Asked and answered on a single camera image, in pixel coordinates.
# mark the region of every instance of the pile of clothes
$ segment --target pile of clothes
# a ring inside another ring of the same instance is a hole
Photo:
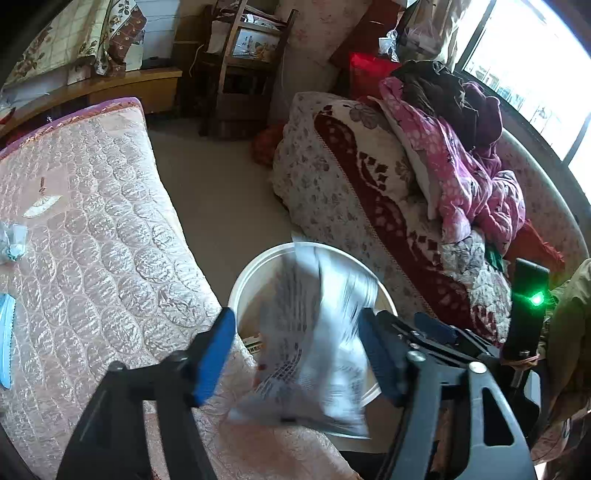
[[[429,217],[443,219],[443,242],[460,242],[476,225],[504,255],[525,222],[525,202],[495,152],[503,130],[499,100],[438,61],[410,60],[392,75],[379,86],[379,103],[407,140]]]

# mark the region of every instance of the mattress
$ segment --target mattress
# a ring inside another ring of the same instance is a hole
[[[40,190],[57,201],[24,218]],[[0,423],[50,479],[107,366],[143,367],[185,348],[220,305],[160,182],[136,99],[76,112],[4,149],[0,219],[30,229],[27,254],[0,266],[0,291],[17,300]],[[254,371],[236,337],[215,395],[194,410],[218,478],[356,478],[320,433],[226,422]],[[152,469],[166,479],[154,405],[145,419]]]

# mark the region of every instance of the pink floral quilt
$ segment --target pink floral quilt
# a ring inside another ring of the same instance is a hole
[[[502,170],[491,178],[445,119],[428,116],[401,99],[399,79],[384,79],[380,92],[413,149],[425,152],[427,167],[440,182],[443,242],[464,240],[474,224],[504,255],[525,222],[524,197],[515,174]]]

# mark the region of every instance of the beige floor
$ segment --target beige floor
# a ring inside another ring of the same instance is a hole
[[[245,141],[199,137],[194,119],[148,120],[158,172],[189,248],[222,305],[259,253],[291,241],[289,214]]]

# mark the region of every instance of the metal screw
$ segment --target metal screw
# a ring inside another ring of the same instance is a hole
[[[416,350],[409,350],[407,352],[407,358],[411,362],[424,362],[427,357],[423,355],[421,352],[417,352]]]
[[[476,374],[483,374],[486,372],[486,365],[480,362],[470,362],[468,368]]]
[[[109,366],[107,367],[107,370],[109,372],[121,372],[122,370],[127,370],[127,367],[125,366],[125,364],[123,362],[119,362],[119,360],[115,360],[114,362],[111,362],[109,364]]]

